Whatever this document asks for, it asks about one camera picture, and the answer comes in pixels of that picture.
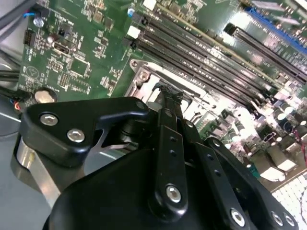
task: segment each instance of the microchip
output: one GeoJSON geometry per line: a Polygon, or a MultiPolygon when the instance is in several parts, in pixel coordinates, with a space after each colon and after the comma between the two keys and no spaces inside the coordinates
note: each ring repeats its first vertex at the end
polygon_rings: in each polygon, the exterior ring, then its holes
{"type": "Polygon", "coordinates": [[[103,45],[107,45],[108,44],[108,41],[107,40],[105,40],[105,39],[101,39],[101,44],[103,44],[103,45]]]}
{"type": "Polygon", "coordinates": [[[106,26],[107,29],[112,29],[112,26],[113,26],[113,21],[112,21],[112,19],[106,18],[106,19],[105,19],[105,26],[106,26]]]}
{"type": "Polygon", "coordinates": [[[74,59],[71,64],[71,71],[77,75],[84,76],[87,72],[88,64],[79,59],[74,59]]]}
{"type": "Polygon", "coordinates": [[[187,14],[188,12],[189,12],[189,9],[188,8],[181,8],[181,12],[183,13],[183,14],[187,14]]]}
{"type": "Polygon", "coordinates": [[[173,12],[175,15],[178,15],[181,11],[181,7],[177,3],[172,3],[169,7],[169,10],[173,12]]]}
{"type": "Polygon", "coordinates": [[[99,11],[95,11],[94,15],[93,15],[93,20],[97,23],[101,23],[103,20],[104,16],[101,12],[99,11]]]}

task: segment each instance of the integrated circuit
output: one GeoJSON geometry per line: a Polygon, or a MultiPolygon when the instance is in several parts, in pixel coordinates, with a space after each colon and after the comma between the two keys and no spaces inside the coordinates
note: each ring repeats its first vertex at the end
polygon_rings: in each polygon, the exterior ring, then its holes
{"type": "Polygon", "coordinates": [[[87,73],[88,68],[89,68],[88,63],[80,59],[74,58],[71,61],[70,71],[79,76],[84,76],[87,73]]]}
{"type": "Polygon", "coordinates": [[[103,20],[104,16],[101,12],[99,11],[95,11],[94,15],[93,15],[93,20],[97,23],[101,23],[103,20]]]}

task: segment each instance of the black plastic bracket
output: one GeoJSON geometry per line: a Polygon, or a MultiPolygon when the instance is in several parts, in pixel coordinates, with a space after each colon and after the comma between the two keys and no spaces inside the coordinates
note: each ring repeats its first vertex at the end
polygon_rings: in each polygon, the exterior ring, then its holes
{"type": "Polygon", "coordinates": [[[93,143],[96,130],[127,119],[141,119],[148,113],[149,108],[132,97],[38,104],[24,113],[20,134],[28,147],[59,165],[75,167],[84,162],[96,144],[93,143]],[[58,123],[44,125],[40,121],[44,114],[54,115],[58,123]],[[67,133],[72,129],[81,130],[85,135],[84,141],[76,143],[69,140],[67,133]]]}

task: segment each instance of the electrolytic capacitor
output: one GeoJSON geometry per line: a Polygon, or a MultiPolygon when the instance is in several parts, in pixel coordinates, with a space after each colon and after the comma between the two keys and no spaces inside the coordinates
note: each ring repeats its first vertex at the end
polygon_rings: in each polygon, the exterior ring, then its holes
{"type": "Polygon", "coordinates": [[[306,119],[301,114],[295,113],[293,116],[301,126],[306,125],[306,119]]]}
{"type": "Polygon", "coordinates": [[[294,110],[294,108],[291,105],[289,105],[287,102],[284,102],[280,107],[285,114],[290,114],[294,110]]]}
{"type": "Polygon", "coordinates": [[[243,145],[243,149],[249,157],[253,154],[247,144],[243,145]]]}
{"type": "Polygon", "coordinates": [[[286,116],[287,116],[280,109],[276,109],[273,114],[274,114],[274,117],[277,118],[277,120],[279,120],[279,121],[284,120],[286,118],[286,116]]]}
{"type": "Polygon", "coordinates": [[[233,129],[229,131],[229,136],[233,142],[236,142],[240,139],[240,137],[236,134],[236,132],[233,129]]]}

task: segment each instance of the chip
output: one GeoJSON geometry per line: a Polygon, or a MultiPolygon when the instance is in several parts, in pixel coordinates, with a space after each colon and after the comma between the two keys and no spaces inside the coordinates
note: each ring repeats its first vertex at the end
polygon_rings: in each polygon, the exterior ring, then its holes
{"type": "Polygon", "coordinates": [[[101,23],[103,20],[104,16],[101,12],[99,11],[95,11],[94,15],[93,15],[93,20],[97,23],[101,23]]]}
{"type": "Polygon", "coordinates": [[[78,75],[84,76],[84,74],[87,72],[87,68],[88,64],[79,59],[74,59],[72,61],[71,71],[78,75]]]}
{"type": "Polygon", "coordinates": [[[172,3],[169,7],[170,11],[174,14],[178,15],[181,11],[181,6],[179,6],[177,3],[172,3]]]}

